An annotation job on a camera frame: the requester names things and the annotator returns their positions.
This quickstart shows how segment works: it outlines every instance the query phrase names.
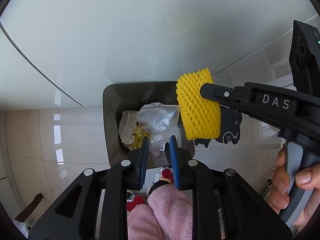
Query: pink plush pajamas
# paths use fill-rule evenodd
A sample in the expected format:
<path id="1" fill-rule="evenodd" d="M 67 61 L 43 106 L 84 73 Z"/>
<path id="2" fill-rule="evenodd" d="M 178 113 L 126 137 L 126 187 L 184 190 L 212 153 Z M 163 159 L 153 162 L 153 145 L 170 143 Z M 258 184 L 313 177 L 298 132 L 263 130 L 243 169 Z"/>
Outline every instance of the pink plush pajamas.
<path id="1" fill-rule="evenodd" d="M 128 214 L 129 240 L 192 238 L 191 201 L 174 185 L 155 189 L 148 204 L 137 205 Z"/>

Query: floor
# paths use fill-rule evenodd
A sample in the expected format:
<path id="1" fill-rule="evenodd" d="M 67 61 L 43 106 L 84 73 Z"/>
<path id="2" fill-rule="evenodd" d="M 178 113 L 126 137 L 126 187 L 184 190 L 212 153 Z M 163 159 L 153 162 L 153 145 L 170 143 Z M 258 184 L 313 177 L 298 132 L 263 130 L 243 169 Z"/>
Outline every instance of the floor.
<path id="1" fill-rule="evenodd" d="M 277 129 L 245 115 L 240 128 L 237 145 L 224 146 L 212 140 L 208 148 L 196 146 L 194 158 L 211 169 L 235 169 L 262 193 L 282 141 L 276 136 Z M 35 221 L 84 169 L 110 168 L 102 107 L 8 111 L 6 140 L 13 178 L 24 204 L 39 192 L 44 195 L 31 215 Z M 142 195 L 157 171 L 147 171 Z"/>

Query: leg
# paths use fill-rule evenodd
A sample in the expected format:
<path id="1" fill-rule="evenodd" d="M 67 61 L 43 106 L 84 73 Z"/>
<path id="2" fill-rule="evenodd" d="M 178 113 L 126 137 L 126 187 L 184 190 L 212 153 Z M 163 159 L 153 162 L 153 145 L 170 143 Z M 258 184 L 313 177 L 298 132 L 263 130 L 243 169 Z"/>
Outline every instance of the leg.
<path id="1" fill-rule="evenodd" d="M 170 240 L 192 239 L 192 204 L 178 191 L 169 168 L 156 175 L 150 187 L 148 204 L 152 208 L 162 230 Z"/>
<path id="2" fill-rule="evenodd" d="M 128 194 L 127 214 L 129 240 L 165 240 L 152 211 L 139 195 Z"/>

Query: white plastic wrapper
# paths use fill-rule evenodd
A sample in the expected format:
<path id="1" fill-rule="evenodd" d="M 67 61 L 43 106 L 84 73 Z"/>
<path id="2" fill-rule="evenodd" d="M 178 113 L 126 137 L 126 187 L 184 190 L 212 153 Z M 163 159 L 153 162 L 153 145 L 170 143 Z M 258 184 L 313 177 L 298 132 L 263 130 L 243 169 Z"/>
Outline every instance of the white plastic wrapper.
<path id="1" fill-rule="evenodd" d="M 124 144 L 132 144 L 134 142 L 133 131 L 137 128 L 137 111 L 123 111 L 122 118 L 119 123 L 119 135 Z"/>
<path id="2" fill-rule="evenodd" d="M 137 121 L 142 129 L 150 133 L 149 152 L 157 158 L 160 149 L 169 141 L 172 135 L 176 136 L 178 146 L 181 147 L 180 128 L 178 119 L 180 106 L 152 103 L 144 105 L 137 113 Z"/>

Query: hand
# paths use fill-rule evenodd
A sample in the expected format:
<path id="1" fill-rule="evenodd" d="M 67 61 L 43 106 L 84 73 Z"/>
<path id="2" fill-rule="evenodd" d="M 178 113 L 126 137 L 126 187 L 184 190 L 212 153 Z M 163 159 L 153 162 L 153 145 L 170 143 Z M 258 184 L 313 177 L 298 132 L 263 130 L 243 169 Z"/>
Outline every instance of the hand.
<path id="1" fill-rule="evenodd" d="M 272 177 L 273 184 L 267 201 L 277 214 L 289 204 L 287 189 L 289 187 L 290 177 L 284 168 L 284 163 L 285 151 L 284 148 L 282 148 L 278 154 L 277 169 Z M 298 232 L 300 232 L 320 203 L 320 163 L 298 172 L 295 183 L 299 188 L 304 190 L 315 189 L 309 202 L 294 223 Z"/>

